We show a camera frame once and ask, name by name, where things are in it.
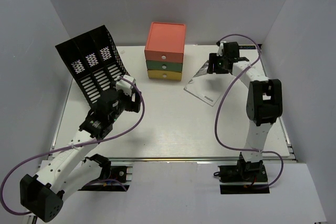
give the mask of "black desk organizer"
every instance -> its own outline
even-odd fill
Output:
[[[67,40],[56,49],[91,108],[118,76],[129,75],[105,26]]]

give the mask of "white platform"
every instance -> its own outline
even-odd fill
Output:
[[[270,180],[279,164],[266,164]],[[78,191],[50,224],[314,224],[325,216],[306,164],[263,195],[221,195],[216,164],[136,162],[127,192]]]
[[[149,79],[146,71],[144,47],[118,47],[127,71],[136,78],[137,86],[145,100],[145,117],[132,132],[110,142],[102,143],[92,151],[107,157],[237,157],[238,152],[221,147],[215,140],[214,121],[219,102],[214,107],[183,90],[192,76],[208,59],[217,46],[185,46],[183,77],[181,82]],[[257,58],[256,50],[241,50],[240,55],[250,61]],[[256,67],[262,71],[259,62]],[[233,77],[218,75],[223,90]],[[248,132],[246,115],[247,89],[237,82],[224,102],[219,119],[219,136],[227,145],[244,147]],[[89,106],[79,87],[73,81],[56,148],[71,140],[84,121]],[[113,125],[109,136],[131,127],[139,114],[123,112]],[[279,121],[272,127],[265,150],[273,150],[281,156],[289,156],[285,135]]]

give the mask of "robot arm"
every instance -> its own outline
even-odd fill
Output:
[[[124,78],[135,84],[134,78]],[[111,88],[100,95],[96,107],[89,111],[69,142],[72,148],[60,152],[33,177],[26,174],[20,181],[21,204],[44,222],[53,220],[64,201],[86,183],[110,177],[111,162],[108,158],[99,154],[86,155],[98,146],[97,140],[104,139],[111,132],[113,123],[124,110],[137,113],[140,110],[140,95],[123,80],[112,83]],[[74,146],[89,142],[92,144]],[[81,161],[85,163],[75,169]]]
[[[244,149],[256,149],[259,152],[241,152],[237,167],[241,177],[255,176],[263,166],[263,155],[267,134],[276,119],[282,115],[281,82],[269,79],[256,70],[249,60],[239,55],[237,42],[221,41],[216,54],[209,55],[207,73],[230,73],[239,76],[248,88],[246,113],[249,130]]]

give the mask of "white backdrop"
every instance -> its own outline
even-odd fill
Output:
[[[336,223],[336,0],[286,0],[264,62],[283,88],[284,121],[306,162],[328,223]]]
[[[51,0],[70,37],[105,24],[118,45],[144,45],[152,21],[187,24],[187,44],[229,33],[262,43],[285,0]]]
[[[55,133],[70,74],[55,45],[67,40],[49,0],[0,0],[0,182],[21,161],[45,152]],[[16,211],[19,181],[38,160],[18,169],[5,186]],[[0,206],[0,223],[21,223]]]

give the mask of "drawer unit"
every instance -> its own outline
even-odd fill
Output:
[[[165,71],[174,71],[174,72],[182,72],[182,63],[175,62],[162,62],[156,60],[147,60],[146,61],[148,70],[165,70]]]
[[[145,46],[149,78],[181,80],[185,33],[184,24],[152,23]]]
[[[154,79],[167,79],[181,81],[182,73],[173,71],[163,71],[163,70],[147,70],[148,77]]]

